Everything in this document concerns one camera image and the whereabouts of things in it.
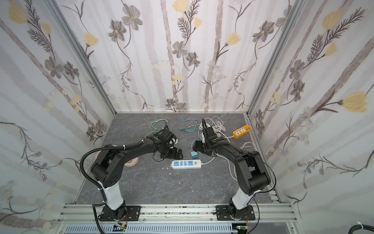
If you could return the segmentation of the white blue power strip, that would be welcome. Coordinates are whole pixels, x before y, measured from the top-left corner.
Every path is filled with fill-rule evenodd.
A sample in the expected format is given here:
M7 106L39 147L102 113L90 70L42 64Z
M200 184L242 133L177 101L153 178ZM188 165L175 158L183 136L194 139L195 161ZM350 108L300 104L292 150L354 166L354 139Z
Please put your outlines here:
M170 166L174 170L200 169L202 162L201 160L174 160Z

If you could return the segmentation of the round pink power socket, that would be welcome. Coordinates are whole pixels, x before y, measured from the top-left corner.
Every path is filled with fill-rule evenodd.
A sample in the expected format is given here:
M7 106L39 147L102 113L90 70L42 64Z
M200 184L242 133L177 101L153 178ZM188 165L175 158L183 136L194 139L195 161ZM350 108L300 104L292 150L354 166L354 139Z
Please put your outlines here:
M125 163L125 166L126 167L134 167L138 162L139 162L139 157L128 161L127 163Z

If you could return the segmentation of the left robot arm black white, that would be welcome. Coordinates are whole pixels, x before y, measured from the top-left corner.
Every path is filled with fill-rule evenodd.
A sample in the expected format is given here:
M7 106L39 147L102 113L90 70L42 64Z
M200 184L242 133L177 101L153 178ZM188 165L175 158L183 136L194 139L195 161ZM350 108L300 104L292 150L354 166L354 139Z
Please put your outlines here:
M102 195L103 201L93 204L93 215L99 233L103 230L99 223L97 207L103 207L105 219L121 221L129 214L119 188L119 181L126 163L140 156L157 153L176 154L174 145L177 137L167 127L142 138L139 142L114 146L108 144L85 153L79 163L81 174L94 184Z

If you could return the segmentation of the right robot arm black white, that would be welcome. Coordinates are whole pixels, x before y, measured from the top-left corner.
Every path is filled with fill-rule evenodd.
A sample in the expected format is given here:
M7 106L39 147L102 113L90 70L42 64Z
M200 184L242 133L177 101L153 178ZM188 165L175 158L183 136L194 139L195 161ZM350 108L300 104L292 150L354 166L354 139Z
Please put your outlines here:
M207 156L222 156L234 164L239 189L229 201L228 212L233 219L240 219L255 196L265 193L271 183L267 164L259 152L237 148L227 139L218 137L204 119L201 125L203 137L194 143L193 150Z

